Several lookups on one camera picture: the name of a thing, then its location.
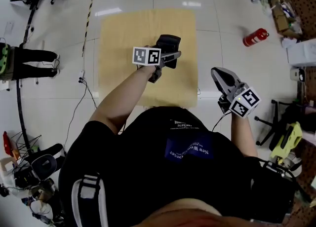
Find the black t-shirt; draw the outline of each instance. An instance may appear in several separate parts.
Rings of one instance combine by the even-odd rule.
[[[91,170],[105,183],[110,227],[139,224],[182,198],[202,200],[223,216],[247,219],[245,159],[229,139],[208,131],[189,111],[157,107],[140,114],[121,135],[100,122],[87,123],[67,154],[59,190],[73,223],[73,183]]]

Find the cardboard box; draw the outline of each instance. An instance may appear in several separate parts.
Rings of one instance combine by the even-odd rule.
[[[282,0],[271,0],[271,8],[273,8],[272,15],[276,24],[277,32],[284,37],[299,39],[301,35],[292,31],[289,27],[289,24],[295,22],[295,19],[286,17],[280,2],[282,2]]]

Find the fire extinguisher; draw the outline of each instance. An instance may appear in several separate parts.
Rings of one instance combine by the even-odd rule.
[[[256,44],[262,40],[266,40],[269,36],[269,33],[265,29],[257,29],[255,32],[251,33],[250,35],[244,37],[242,42],[245,46],[249,47],[253,44]]]

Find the red object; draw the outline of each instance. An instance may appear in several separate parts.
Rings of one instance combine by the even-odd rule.
[[[256,44],[262,40],[266,40],[269,36],[269,33],[265,29],[257,29],[255,32],[251,33],[250,35],[244,37],[242,42],[245,46],[249,47],[253,44]]]
[[[3,146],[4,146],[5,153],[13,157],[11,142],[6,131],[3,133]]]

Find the white tile floor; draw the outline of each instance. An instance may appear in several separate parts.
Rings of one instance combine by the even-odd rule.
[[[212,129],[222,115],[217,105],[220,94],[210,75],[212,67],[233,70],[242,80],[254,86],[263,99],[249,117],[256,140],[262,138],[267,128],[254,121],[253,117],[271,117],[272,98],[290,101],[296,96],[296,83],[289,79],[286,50],[279,43],[273,20],[264,15],[260,4],[253,4],[250,0],[94,0],[84,58],[81,50],[90,0],[56,0],[54,5],[49,2],[44,0],[35,14],[32,22],[35,31],[27,48],[39,49],[43,44],[46,50],[59,53],[61,73],[56,79],[40,79],[37,86],[33,79],[23,80],[21,90],[27,132],[33,137],[42,134],[40,145],[43,149],[65,142],[74,108],[84,93],[84,86],[77,83],[80,70],[85,70],[90,90],[98,98],[100,28],[102,19],[109,14],[168,7],[195,11],[200,94],[197,106],[190,111],[208,129]],[[11,45],[19,45],[29,10],[11,5],[8,0],[0,0],[0,8],[0,37],[4,36]],[[11,32],[5,30],[8,21],[14,22]],[[269,38],[252,47],[243,46],[242,37],[258,28],[266,29],[270,33]],[[15,84],[10,86],[10,92],[0,92],[0,129],[14,133],[20,130],[20,125]],[[93,110],[93,102],[87,93],[76,111],[66,148],[80,133]],[[144,107],[136,107],[127,125],[143,110]],[[224,118],[215,131],[230,137],[230,118]],[[266,158],[268,154],[268,150],[260,148],[261,157]],[[0,201],[0,207],[7,203],[8,200]],[[12,226],[21,225],[17,219]]]

